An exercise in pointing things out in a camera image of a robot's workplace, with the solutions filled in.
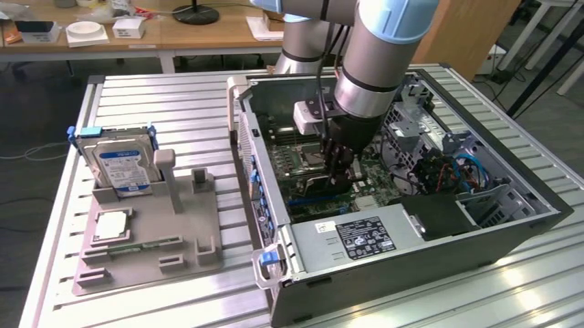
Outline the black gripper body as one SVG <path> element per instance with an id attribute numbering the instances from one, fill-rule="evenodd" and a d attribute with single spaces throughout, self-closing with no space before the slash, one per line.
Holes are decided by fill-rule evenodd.
<path id="1" fill-rule="evenodd" d="M 336 148 L 346 148 L 353 154 L 361 154 L 369 146 L 380 126 L 381 116 L 374 118 L 358 118 L 352 115 L 333 117 L 329 120 L 323 149 L 333 151 Z"/>

